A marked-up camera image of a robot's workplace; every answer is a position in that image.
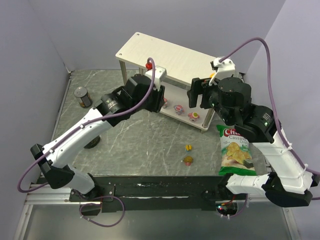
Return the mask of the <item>pink white toy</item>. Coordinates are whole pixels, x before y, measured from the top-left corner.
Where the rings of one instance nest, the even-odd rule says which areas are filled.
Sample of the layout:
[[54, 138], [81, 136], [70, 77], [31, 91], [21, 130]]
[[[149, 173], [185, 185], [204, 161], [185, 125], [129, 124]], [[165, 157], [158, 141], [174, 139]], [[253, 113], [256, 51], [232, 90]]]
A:
[[163, 105], [162, 108], [165, 109], [168, 106], [168, 100], [166, 98], [163, 98]]

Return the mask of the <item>pink toy with blue bows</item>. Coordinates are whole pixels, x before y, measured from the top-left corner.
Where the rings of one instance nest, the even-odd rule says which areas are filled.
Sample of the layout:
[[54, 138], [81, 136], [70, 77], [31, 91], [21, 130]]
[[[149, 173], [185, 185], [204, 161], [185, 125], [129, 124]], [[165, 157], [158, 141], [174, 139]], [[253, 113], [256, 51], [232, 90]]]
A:
[[184, 108], [181, 106], [181, 105], [174, 105], [173, 106], [173, 109], [174, 109], [174, 111], [175, 111], [175, 113], [178, 115], [178, 116], [180, 116], [180, 115], [182, 115], [185, 111], [184, 111]]

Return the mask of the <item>pink toy with green hat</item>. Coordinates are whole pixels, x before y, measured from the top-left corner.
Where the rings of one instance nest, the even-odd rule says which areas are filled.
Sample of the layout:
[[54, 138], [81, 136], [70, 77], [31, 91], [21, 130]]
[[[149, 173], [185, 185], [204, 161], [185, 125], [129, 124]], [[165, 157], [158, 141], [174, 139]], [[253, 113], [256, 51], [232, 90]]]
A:
[[197, 112], [190, 112], [187, 116], [191, 122], [196, 122], [200, 119], [200, 115]]

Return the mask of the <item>olive brown pink toy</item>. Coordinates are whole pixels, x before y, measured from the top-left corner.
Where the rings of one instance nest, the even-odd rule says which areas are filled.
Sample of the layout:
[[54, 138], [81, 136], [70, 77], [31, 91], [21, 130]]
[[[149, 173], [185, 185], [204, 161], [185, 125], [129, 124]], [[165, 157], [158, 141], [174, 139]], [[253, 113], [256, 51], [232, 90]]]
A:
[[190, 166], [193, 163], [194, 159], [191, 156], [186, 156], [183, 159], [183, 162], [186, 166]]

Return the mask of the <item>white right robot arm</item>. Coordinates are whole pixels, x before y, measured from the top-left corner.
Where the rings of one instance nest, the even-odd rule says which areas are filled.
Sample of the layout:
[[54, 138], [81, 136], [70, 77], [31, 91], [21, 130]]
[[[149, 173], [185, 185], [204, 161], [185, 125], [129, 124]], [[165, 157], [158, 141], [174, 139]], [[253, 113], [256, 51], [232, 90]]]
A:
[[284, 208], [306, 207], [313, 199], [310, 188], [319, 184], [320, 175], [301, 166], [273, 111], [253, 104], [251, 91], [249, 84], [236, 77], [218, 79], [213, 84], [207, 78], [194, 78], [187, 91], [190, 108], [197, 106], [201, 95], [200, 107], [213, 109], [226, 125], [234, 126], [238, 134], [260, 150], [274, 170], [257, 176], [228, 173], [218, 189], [229, 195], [266, 196]]

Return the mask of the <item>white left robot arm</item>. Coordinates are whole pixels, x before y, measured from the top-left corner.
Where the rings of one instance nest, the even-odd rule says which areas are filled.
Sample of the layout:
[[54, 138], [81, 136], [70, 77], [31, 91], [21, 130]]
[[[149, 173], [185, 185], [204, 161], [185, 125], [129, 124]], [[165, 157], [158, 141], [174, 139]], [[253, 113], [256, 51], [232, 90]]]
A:
[[86, 195], [96, 188], [93, 177], [72, 166], [72, 158], [94, 138], [140, 110], [158, 113], [164, 104], [166, 74], [135, 74], [124, 86], [104, 94], [87, 114], [63, 135], [30, 151], [52, 189], [70, 187]]

